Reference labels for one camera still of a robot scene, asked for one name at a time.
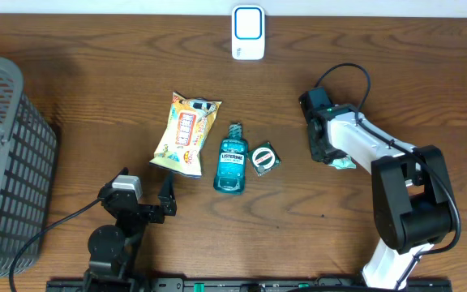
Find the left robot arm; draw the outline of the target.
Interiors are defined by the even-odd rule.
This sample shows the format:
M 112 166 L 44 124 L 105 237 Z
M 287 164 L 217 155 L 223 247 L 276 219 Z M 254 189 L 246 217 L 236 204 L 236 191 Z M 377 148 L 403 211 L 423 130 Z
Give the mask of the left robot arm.
M 135 259 L 149 224 L 162 224 L 175 216 L 174 176 L 169 174 L 158 193 L 158 205 L 141 204 L 139 177 L 127 168 L 107 182 L 97 196 L 115 219 L 112 225 L 95 229 L 88 239 L 89 268 L 83 291 L 149 291 L 149 280 L 134 272 Z

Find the teal mouthwash bottle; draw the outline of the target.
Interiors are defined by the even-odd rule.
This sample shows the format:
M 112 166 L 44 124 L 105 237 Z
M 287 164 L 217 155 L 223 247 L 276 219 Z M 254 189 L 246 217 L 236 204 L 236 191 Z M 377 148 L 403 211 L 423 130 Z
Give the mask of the teal mouthwash bottle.
M 246 160 L 248 143 L 242 138 L 242 124 L 229 125 L 229 133 L 221 141 L 216 176 L 213 187 L 216 191 L 241 195 L 246 184 Z

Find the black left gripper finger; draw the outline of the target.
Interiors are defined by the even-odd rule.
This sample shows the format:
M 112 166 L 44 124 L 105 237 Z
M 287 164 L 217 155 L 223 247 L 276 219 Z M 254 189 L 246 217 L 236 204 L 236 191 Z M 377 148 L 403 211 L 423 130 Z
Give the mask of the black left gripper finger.
M 169 173 L 158 194 L 160 206 L 166 216 L 175 216 L 177 213 L 177 203 L 174 194 L 174 174 Z
M 129 174 L 129 170 L 127 167 L 124 167 L 123 169 L 121 169 L 119 171 L 119 173 L 111 180 L 111 182 L 114 182 L 120 175 L 128 175 Z

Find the teal white packet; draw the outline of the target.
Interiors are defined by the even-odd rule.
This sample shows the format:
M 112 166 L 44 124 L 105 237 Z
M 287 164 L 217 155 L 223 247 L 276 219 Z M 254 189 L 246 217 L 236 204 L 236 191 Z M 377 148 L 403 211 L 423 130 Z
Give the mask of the teal white packet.
M 329 165 L 337 170 L 350 170 L 356 168 L 356 164 L 352 161 L 351 157 L 334 159 L 329 163 Z

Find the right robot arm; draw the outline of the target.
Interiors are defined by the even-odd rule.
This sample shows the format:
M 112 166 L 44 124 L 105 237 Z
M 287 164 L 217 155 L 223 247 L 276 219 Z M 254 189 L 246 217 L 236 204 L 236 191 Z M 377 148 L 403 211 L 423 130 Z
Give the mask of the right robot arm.
M 336 105 L 323 88 L 299 98 L 314 161 L 341 168 L 357 162 L 371 175 L 380 240 L 362 269 L 365 286 L 401 290 L 435 244 L 461 233 L 448 169 L 439 148 L 416 147 L 369 122 L 353 105 Z

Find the yellow snack bag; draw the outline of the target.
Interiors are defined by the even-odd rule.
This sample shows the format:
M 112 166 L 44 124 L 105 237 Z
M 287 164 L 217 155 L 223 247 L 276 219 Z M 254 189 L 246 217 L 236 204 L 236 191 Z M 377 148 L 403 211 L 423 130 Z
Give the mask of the yellow snack bag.
M 167 127 L 149 163 L 187 177 L 200 178 L 200 151 L 221 104 L 221 101 L 186 98 L 173 92 Z

